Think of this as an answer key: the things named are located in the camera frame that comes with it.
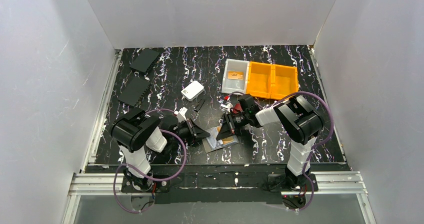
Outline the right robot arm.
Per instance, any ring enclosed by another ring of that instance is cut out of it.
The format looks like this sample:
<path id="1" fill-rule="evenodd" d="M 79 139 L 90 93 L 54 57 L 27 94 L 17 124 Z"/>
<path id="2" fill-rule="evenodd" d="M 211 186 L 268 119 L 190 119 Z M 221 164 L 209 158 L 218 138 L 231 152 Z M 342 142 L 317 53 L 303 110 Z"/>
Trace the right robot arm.
<path id="1" fill-rule="evenodd" d="M 268 124 L 279 123 L 290 137 L 292 144 L 286 175 L 295 178 L 305 177 L 310 169 L 309 155 L 325 124 L 324 118 L 312 104 L 299 92 L 290 94 L 266 108 L 261 108 L 250 94 L 240 96 L 238 101 L 241 109 L 233 109 L 223 115 L 223 123 L 216 140 L 234 136 L 237 130 L 246 125 L 261 128 Z"/>

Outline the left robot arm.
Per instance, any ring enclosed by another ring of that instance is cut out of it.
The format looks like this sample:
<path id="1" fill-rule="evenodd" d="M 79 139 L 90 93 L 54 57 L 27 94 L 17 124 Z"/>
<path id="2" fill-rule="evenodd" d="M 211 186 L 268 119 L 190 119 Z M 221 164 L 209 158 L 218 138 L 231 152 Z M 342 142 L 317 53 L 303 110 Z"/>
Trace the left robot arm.
<path id="1" fill-rule="evenodd" d="M 109 134 L 118 144 L 126 159 L 123 168 L 123 186 L 137 191 L 156 191 L 166 184 L 166 177 L 154 177 L 146 150 L 161 153 L 173 142 L 196 143 L 210 137 L 193 120 L 186 117 L 186 108 L 171 115 L 156 116 L 156 111 L 134 108 L 118 118 L 109 128 Z"/>

